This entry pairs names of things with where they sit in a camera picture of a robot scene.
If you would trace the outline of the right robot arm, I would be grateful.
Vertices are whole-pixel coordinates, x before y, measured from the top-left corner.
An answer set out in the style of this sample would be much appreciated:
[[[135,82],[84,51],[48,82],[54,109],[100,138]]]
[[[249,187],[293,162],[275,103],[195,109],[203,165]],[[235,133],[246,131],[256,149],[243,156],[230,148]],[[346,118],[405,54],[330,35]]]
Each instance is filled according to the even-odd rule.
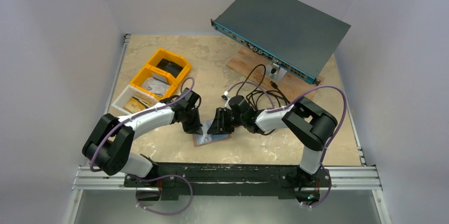
[[[244,127],[250,133],[260,135],[289,129],[303,144],[297,178],[301,184],[310,185],[318,178],[324,148],[337,128],[337,120],[307,97],[270,112],[268,109],[256,110],[243,96],[237,95],[230,98],[227,107],[216,109],[207,134],[231,134],[236,127]]]

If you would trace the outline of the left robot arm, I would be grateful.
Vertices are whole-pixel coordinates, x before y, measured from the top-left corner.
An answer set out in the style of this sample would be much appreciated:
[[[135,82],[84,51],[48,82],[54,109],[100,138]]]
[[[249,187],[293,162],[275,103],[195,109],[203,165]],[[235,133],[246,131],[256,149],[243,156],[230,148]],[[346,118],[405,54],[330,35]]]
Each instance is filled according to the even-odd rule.
[[[149,157],[131,152],[133,141],[154,129],[181,123],[187,134],[201,135],[199,94],[183,89],[177,99],[165,98],[154,106],[135,114],[115,117],[108,113],[99,119],[82,148],[93,172],[108,175],[119,172],[136,176],[144,186],[157,182],[157,164]]]

